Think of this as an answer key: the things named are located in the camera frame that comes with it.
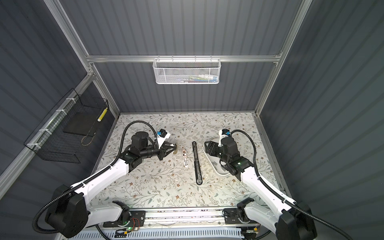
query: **floral tablecloth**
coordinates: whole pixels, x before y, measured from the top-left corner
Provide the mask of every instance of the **floral tablecloth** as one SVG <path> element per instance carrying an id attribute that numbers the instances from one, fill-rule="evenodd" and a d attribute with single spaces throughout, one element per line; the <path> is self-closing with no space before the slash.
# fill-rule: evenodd
<path id="1" fill-rule="evenodd" d="M 143 163 L 131 173 L 102 190 L 92 199 L 91 205 L 108 204 L 119 200 L 131 208 L 232 206 L 247 197 L 263 204 L 252 190 L 234 176 L 217 177 L 208 163 L 203 153 L 203 144 L 205 141 L 216 139 L 218 131 L 223 128 L 241 129 L 252 137 L 257 147 L 259 172 L 277 186 L 251 113 L 120 115 L 99 162 L 98 170 L 113 161 L 125 126 L 134 120 L 146 121 L 155 130 L 164 128 L 169 131 L 171 137 L 167 141 L 178 145 L 177 154 L 170 154 L 163 161 L 157 157 L 144 159 Z M 124 148 L 131 143 L 131 136 L 137 131 L 150 132 L 150 137 L 153 137 L 146 125 L 133 124 L 127 131 Z M 234 138 L 240 154 L 252 159 L 253 149 L 249 140 L 237 133 Z M 197 142 L 203 177 L 203 184 L 200 186 L 195 180 L 193 141 Z M 188 168 L 184 167 L 182 161 L 182 148 L 187 151 Z"/>

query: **aluminum frame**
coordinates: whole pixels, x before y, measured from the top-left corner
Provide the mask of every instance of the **aluminum frame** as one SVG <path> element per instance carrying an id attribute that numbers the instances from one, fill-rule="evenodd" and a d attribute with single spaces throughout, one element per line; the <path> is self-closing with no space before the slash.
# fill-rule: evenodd
<path id="1" fill-rule="evenodd" d="M 104 145 L 103 145 L 103 148 L 101 149 L 101 152 L 100 152 L 100 154 L 99 154 L 99 157 L 97 158 L 97 161 L 96 161 L 96 163 L 95 163 L 95 166 L 93 166 L 91 175 L 94 174 L 94 173 L 96 172 L 96 169 L 97 169 L 97 167 L 98 167 L 98 165 L 99 165 L 99 163 L 100 163 L 100 160 L 101 160 L 102 156 L 104 155 L 104 151 L 105 151 L 105 149 L 107 148 L 108 141 L 109 141 L 109 139 L 111 138 L 111 135 L 112 135 L 112 133 L 113 133 L 113 130 L 115 130 L 115 126 L 116 126 L 116 123 L 118 122 L 118 120 L 119 120 L 119 118 L 115 118 L 115 121 L 114 121 L 113 124 L 112 124 L 112 127 L 111 127 L 111 129 L 110 129 L 110 131 L 109 131 L 109 133 L 108 133 L 107 139 L 105 140 L 105 143 L 104 143 Z"/>
<path id="2" fill-rule="evenodd" d="M 273 67 L 270 73 L 270 76 L 267 80 L 267 83 L 265 84 L 265 87 L 263 89 L 263 92 L 260 96 L 260 99 L 257 103 L 257 106 L 255 108 L 255 112 L 258 116 L 263 110 L 266 100 L 273 88 L 273 85 L 275 84 L 276 79 L 279 76 L 280 70 L 287 58 L 287 55 L 292 47 L 292 44 L 296 38 L 297 33 L 299 32 L 301 24 L 303 23 L 303 20 L 305 18 L 305 15 L 308 12 L 308 9 L 311 6 L 311 3 L 312 3 L 312 0 L 303 0 L 300 4 L 299 10 L 296 13 L 295 19 L 293 20 L 293 23 L 288 32 L 287 38 L 285 39 L 283 47 L 281 49 L 280 61 Z"/>
<path id="3" fill-rule="evenodd" d="M 99 90 L 99 93 L 102 98 L 105 98 L 108 100 L 109 108 L 117 118 L 119 116 L 120 110 L 113 99 L 112 95 L 110 94 L 107 86 L 105 85 L 102 77 L 100 76 L 99 72 L 96 69 L 96 66 L 93 64 L 90 64 L 86 56 L 88 56 L 88 51 L 85 48 L 84 44 L 82 43 L 79 35 L 77 34 L 74 26 L 71 23 L 71 20 L 69 19 L 68 15 L 65 13 L 65 10 L 63 6 L 61 5 L 59 0 L 44 0 L 45 5 L 47 5 L 49 11 L 55 18 L 57 24 L 63 31 L 65 37 L 67 38 L 68 42 L 71 44 L 73 50 L 75 51 L 77 57 L 79 58 L 80 62 L 82 63 L 85 70 L 89 73 L 95 73 L 97 76 L 97 79 L 93 82 L 97 89 Z"/>
<path id="4" fill-rule="evenodd" d="M 58 110 L 63 109 L 71 101 L 70 98 L 74 98 L 76 96 L 76 92 L 78 94 L 83 93 L 85 89 L 87 89 L 89 84 L 91 84 L 94 78 L 95 78 L 94 74 L 88 73 L 83 78 L 83 80 L 77 85 L 74 91 L 72 91 L 69 94 L 67 99 L 65 99 L 57 109 Z M 42 126 L 42 129 L 47 128 L 47 126 L 52 123 L 52 121 L 58 116 L 58 114 L 59 114 L 59 111 L 55 111 L 54 114 Z M 42 134 L 42 131 L 38 131 L 36 135 L 31 139 L 30 143 L 36 142 L 37 139 L 40 138 L 41 134 Z M 23 150 L 12 161 L 12 163 L 0 175 L 0 199 L 5 195 L 5 193 L 16 181 L 16 179 L 23 172 L 23 170 L 27 167 L 28 163 L 32 160 L 34 156 L 35 156 L 35 152 L 33 152 L 27 147 L 24 147 Z"/>
<path id="5" fill-rule="evenodd" d="M 252 110 L 233 110 L 233 111 L 193 111 L 193 112 L 188 112 L 188 111 L 175 111 L 175 112 L 124 112 L 120 113 L 120 115 L 123 114 L 177 114 L 177 113 L 252 113 Z"/>
<path id="6" fill-rule="evenodd" d="M 207 62 L 210 60 L 220 59 L 225 63 L 239 63 L 239 62 L 273 62 L 280 61 L 280 55 L 260 55 L 260 56 L 103 56 L 93 55 L 87 56 L 87 61 L 90 63 L 153 63 L 154 59 L 161 61 L 197 61 Z"/>
<path id="7" fill-rule="evenodd" d="M 263 122 L 260 119 L 260 116 L 258 116 L 258 115 L 254 115 L 253 119 L 255 120 L 257 130 L 260 134 L 260 138 L 261 138 L 262 143 L 264 145 L 265 152 L 268 156 L 269 163 L 271 164 L 271 168 L 272 168 L 272 171 L 275 175 L 276 182 L 279 185 L 280 191 L 285 192 L 285 195 L 292 197 L 291 192 L 288 189 L 288 185 L 285 182 L 285 179 L 284 179 L 283 173 L 281 171 L 280 165 L 277 161 L 275 152 L 273 151 L 271 142 L 269 141 L 269 138 L 268 138 L 266 131 L 264 129 Z"/>

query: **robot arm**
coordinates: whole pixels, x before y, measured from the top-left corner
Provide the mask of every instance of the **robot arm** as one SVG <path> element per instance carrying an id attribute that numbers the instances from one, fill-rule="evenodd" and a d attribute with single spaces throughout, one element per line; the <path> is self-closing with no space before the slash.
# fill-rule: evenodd
<path id="1" fill-rule="evenodd" d="M 278 240 L 312 240 L 317 236 L 313 219 L 297 212 L 287 204 L 296 202 L 273 186 L 266 178 L 256 174 L 256 169 L 237 149 L 235 140 L 228 135 L 229 130 L 219 131 L 219 142 L 204 143 L 207 158 L 217 157 L 223 168 L 238 180 L 248 185 L 268 205 L 270 209 L 258 205 L 253 199 L 247 198 L 237 205 L 237 215 L 242 222 L 254 220 L 273 233 Z M 268 189 L 265 184 L 280 197 Z M 298 204 L 301 209 L 311 213 L 305 204 Z"/>
<path id="2" fill-rule="evenodd" d="M 161 129 L 156 133 L 155 141 L 157 144 L 154 144 L 148 133 L 137 132 L 132 136 L 132 144 L 119 155 L 117 160 L 70 187 L 65 185 L 58 187 L 52 196 L 52 200 L 56 200 L 49 206 L 45 222 L 67 238 L 75 236 L 85 227 L 103 222 L 118 221 L 120 226 L 126 225 L 131 216 L 129 207 L 124 203 L 113 201 L 107 205 L 97 206 L 90 206 L 89 203 L 104 188 L 140 165 L 144 158 L 157 155 L 159 160 L 162 160 L 176 150 L 177 146 L 175 144 L 165 141 L 169 136 L 170 133 Z M 65 197 L 57 199 L 77 186 L 81 187 Z M 48 232 L 49 230 L 39 231 L 41 233 L 51 233 Z"/>

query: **white cable clip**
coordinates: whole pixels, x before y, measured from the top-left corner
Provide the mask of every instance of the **white cable clip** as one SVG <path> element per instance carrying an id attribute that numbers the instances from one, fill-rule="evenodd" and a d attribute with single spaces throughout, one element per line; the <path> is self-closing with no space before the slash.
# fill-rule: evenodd
<path id="1" fill-rule="evenodd" d="M 67 115 L 64 109 L 56 110 L 56 112 L 63 112 L 65 115 Z"/>
<path id="2" fill-rule="evenodd" d="M 73 102 L 76 103 L 76 100 L 74 98 L 66 98 L 66 100 L 73 100 Z"/>
<path id="3" fill-rule="evenodd" d="M 40 144 L 39 143 L 28 143 L 28 146 L 36 146 L 38 149 L 40 149 Z"/>
<path id="4" fill-rule="evenodd" d="M 39 131 L 46 131 L 49 135 L 52 135 L 51 131 L 49 131 L 48 128 L 46 128 L 46 129 L 39 129 Z"/>

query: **white plastic basket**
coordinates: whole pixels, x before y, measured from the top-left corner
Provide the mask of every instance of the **white plastic basket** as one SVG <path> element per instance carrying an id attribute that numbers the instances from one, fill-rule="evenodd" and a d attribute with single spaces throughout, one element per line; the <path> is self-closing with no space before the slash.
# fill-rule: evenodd
<path id="1" fill-rule="evenodd" d="M 217 84 L 220 59 L 208 61 L 153 61 L 157 84 Z"/>

